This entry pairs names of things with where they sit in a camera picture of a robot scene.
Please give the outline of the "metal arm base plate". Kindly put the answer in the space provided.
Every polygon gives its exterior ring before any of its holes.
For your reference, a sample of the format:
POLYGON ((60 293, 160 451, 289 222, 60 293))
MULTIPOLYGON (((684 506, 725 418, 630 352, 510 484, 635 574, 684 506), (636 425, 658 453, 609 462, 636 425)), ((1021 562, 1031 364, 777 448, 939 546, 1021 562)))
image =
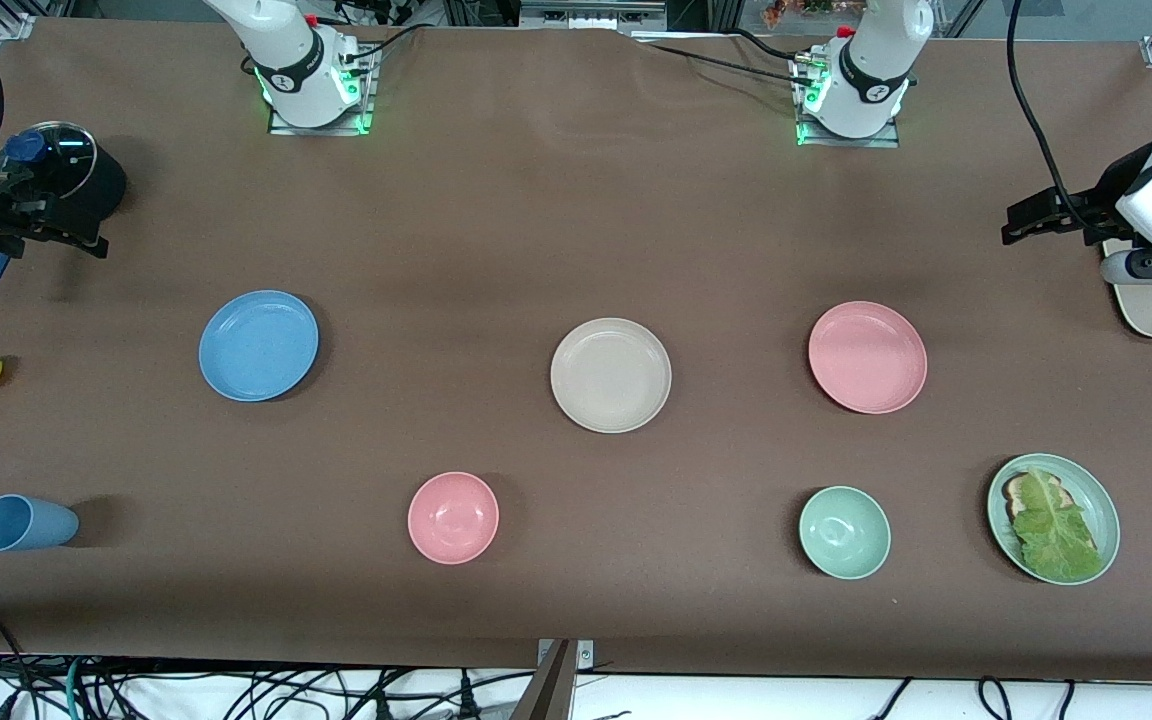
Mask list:
POLYGON ((356 137, 371 132, 376 114, 376 94, 378 94, 381 63, 378 55, 362 60, 348 61, 343 67, 335 67, 320 74, 326 88, 325 99, 317 101, 314 111, 303 109, 310 106, 306 100, 291 103, 294 115, 310 114, 312 118, 325 118, 326 109, 340 109, 338 118, 319 126, 298 126, 280 113, 274 97, 266 85, 262 85, 262 100, 268 106, 270 135, 283 136, 323 136, 356 137))
POLYGON ((890 149, 899 145, 895 118, 909 79, 851 82, 826 46, 788 61, 799 145, 890 149))

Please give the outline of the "toast slice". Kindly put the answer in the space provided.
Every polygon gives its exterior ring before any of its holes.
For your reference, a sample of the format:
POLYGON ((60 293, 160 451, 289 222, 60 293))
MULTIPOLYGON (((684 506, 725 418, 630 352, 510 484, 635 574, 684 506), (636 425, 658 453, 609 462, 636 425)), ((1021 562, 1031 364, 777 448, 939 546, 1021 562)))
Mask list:
POLYGON ((1002 488, 1007 520, 1020 518, 1023 511, 1034 506, 1043 511, 1071 509, 1075 500, 1056 475, 1043 470, 1016 473, 1006 480, 1002 488))

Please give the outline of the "blue plate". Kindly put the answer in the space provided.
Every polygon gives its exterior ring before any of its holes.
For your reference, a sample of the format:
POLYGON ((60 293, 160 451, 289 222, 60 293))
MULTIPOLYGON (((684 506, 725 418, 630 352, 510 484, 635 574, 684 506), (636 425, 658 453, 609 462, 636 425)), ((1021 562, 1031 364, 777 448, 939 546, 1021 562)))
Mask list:
POLYGON ((288 291, 256 290, 212 314, 198 342, 198 367, 221 397, 253 404, 283 396, 314 367, 314 311, 288 291))

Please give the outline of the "glass lid with blue knob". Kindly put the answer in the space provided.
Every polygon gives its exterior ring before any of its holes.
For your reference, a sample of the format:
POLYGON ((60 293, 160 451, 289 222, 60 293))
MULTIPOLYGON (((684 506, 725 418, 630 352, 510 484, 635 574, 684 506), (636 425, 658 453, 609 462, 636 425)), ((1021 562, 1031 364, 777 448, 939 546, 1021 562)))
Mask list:
POLYGON ((97 156, 84 129, 65 122, 31 126, 0 149, 0 172, 26 170, 37 190, 67 197, 88 181, 97 156))

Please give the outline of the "beige plate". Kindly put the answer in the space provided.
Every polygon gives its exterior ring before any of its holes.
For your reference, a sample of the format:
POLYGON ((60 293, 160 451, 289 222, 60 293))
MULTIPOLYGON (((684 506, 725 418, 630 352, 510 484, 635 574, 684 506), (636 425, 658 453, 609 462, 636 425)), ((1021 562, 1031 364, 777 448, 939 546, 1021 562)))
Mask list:
POLYGON ((669 355, 655 334, 623 318, 573 328, 550 361, 550 392, 581 429, 621 434, 644 427, 667 404, 669 355))

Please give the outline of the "green bowl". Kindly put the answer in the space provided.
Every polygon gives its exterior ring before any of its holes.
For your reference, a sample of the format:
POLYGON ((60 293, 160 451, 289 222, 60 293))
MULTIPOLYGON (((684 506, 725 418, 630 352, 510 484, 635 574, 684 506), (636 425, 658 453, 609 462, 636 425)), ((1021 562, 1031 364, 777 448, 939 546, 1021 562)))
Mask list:
POLYGON ((861 488, 819 488, 799 511, 797 536, 814 569, 833 579, 867 579, 890 556, 890 520, 861 488))

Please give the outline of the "blue cup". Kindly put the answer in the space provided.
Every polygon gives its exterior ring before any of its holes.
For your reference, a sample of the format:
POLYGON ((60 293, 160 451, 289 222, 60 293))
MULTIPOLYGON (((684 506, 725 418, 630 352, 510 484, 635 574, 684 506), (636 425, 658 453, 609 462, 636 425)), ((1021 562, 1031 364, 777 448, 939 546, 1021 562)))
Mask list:
POLYGON ((81 521, 67 506, 23 495, 0 497, 0 553, 63 546, 81 521))

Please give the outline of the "black pot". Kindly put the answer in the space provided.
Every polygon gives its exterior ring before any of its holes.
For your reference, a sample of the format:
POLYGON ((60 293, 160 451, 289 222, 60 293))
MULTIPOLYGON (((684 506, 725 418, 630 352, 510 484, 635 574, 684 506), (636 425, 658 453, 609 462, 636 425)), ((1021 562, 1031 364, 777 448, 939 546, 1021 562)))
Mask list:
MULTIPOLYGON (((67 122, 67 120, 47 120, 47 122, 67 122)), ((26 185, 22 199, 18 200, 18 213, 24 215, 24 200, 59 200, 67 210, 67 225, 73 236, 101 236, 101 223, 119 209, 127 190, 126 172, 114 156, 100 145, 99 141, 88 132, 96 143, 97 156, 90 177, 76 192, 67 197, 41 192, 32 185, 26 185)))

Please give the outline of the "pink bowl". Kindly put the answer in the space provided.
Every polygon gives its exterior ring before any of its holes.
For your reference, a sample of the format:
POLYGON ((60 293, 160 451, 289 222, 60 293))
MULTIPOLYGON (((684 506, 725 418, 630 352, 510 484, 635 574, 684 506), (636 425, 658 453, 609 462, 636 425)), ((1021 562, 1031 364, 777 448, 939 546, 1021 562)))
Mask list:
POLYGON ((417 552, 435 564, 467 564, 488 550, 500 520, 488 483, 467 471, 429 478, 414 493, 407 530, 417 552))

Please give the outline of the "pink plate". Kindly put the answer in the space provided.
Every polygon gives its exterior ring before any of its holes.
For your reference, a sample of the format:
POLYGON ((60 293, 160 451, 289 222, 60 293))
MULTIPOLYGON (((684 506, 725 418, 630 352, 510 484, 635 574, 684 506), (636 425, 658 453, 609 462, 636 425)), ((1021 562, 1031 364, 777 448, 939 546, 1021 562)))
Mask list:
POLYGON ((896 414, 929 376, 927 348, 914 324, 869 301, 824 311, 809 334, 806 361, 826 396, 854 414, 896 414))

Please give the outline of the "grey equipment box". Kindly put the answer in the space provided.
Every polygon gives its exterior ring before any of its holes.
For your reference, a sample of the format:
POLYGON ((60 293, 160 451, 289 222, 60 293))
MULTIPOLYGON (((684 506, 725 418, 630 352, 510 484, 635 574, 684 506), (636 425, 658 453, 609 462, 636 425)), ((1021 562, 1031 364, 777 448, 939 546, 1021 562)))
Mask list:
POLYGON ((613 29, 621 33, 666 32, 666 0, 518 0, 525 29, 613 29))

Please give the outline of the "table cover cloth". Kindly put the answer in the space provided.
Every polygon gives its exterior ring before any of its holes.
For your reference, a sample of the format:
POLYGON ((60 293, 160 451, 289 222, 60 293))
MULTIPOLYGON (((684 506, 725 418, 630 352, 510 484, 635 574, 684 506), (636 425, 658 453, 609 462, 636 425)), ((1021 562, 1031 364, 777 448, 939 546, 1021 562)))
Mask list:
POLYGON ((0 286, 0 497, 79 520, 0 553, 24 650, 522 667, 570 637, 613 673, 1152 679, 1152 342, 1078 236, 998 237, 1047 183, 1000 44, 929 45, 886 150, 797 146, 768 79, 609 31, 416 32, 355 138, 270 136, 241 55, 223 23, 79 18, 0 55, 9 129, 71 120, 129 179, 108 258, 35 243, 0 286), (244 404, 198 342, 256 290, 305 301, 320 347, 244 404), (849 301, 927 348, 896 414, 814 382, 849 301), (550 392, 607 316, 673 373, 621 434, 550 392), (1101 578, 996 546, 983 493, 1024 454, 1111 493, 1101 578), (467 564, 407 530, 447 471, 499 503, 467 564), (890 520, 867 579, 801 550, 831 486, 890 520))

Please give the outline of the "green lettuce leaf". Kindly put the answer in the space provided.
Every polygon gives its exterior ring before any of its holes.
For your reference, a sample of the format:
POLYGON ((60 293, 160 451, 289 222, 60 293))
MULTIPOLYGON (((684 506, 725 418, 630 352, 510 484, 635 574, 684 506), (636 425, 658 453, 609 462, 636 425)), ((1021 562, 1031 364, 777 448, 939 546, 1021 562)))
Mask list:
POLYGON ((1053 583, 1082 583, 1105 569, 1083 507, 1043 511, 1034 506, 1011 521, 1018 538, 1021 564, 1037 577, 1053 583))

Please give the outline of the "green plate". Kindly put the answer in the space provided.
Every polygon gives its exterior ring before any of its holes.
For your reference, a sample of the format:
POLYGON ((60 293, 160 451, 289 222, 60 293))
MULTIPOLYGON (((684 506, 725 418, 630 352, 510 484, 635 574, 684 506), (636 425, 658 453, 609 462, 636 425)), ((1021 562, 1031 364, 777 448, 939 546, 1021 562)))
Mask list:
POLYGON ((993 477, 986 491, 984 491, 983 498, 984 515, 986 515, 987 525, 993 538, 995 538, 996 546, 1005 552, 1007 559, 1011 560, 1011 564, 1016 564, 1016 568, 1020 568, 1029 577, 1053 585, 1066 585, 1066 588, 1069 588, 1069 585, 1084 585, 1093 582, 1093 579, 1101 578, 1102 574, 1111 569, 1111 566, 1117 559, 1121 544, 1121 523, 1116 506, 1112 501, 1111 493, 1102 487, 1102 483, 1097 480, 1078 462, 1053 454, 1024 454, 1011 457, 1005 462, 1005 465, 996 470, 995 477, 993 477), (1092 579, 1087 579, 1087 582, 1071 584, 1048 582, 1048 579, 1037 577, 1034 573, 1029 571, 1021 564, 1020 543, 1018 538, 1011 533, 1011 521, 1007 518, 1002 488, 1005 488, 1006 480, 1015 477, 1016 473, 1024 473, 1024 471, 1034 469, 1049 471, 1049 473, 1055 473, 1056 477, 1060 477, 1076 503, 1083 507, 1084 520, 1087 521, 1087 526, 1091 529, 1091 535, 1098 548, 1100 548, 1102 558, 1102 571, 1092 579))

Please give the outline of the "small metal bracket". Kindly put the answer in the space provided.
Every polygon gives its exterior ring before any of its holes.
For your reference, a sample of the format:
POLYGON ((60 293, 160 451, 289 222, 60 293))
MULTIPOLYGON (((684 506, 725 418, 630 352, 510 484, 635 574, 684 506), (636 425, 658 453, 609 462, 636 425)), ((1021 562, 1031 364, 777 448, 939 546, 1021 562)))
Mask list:
MULTIPOLYGON (((547 661, 550 650, 556 646, 558 639, 544 638, 538 642, 538 657, 536 666, 540 667, 547 661)), ((575 652, 575 667, 577 673, 590 673, 594 669, 594 641, 593 639, 568 639, 568 646, 575 652)))

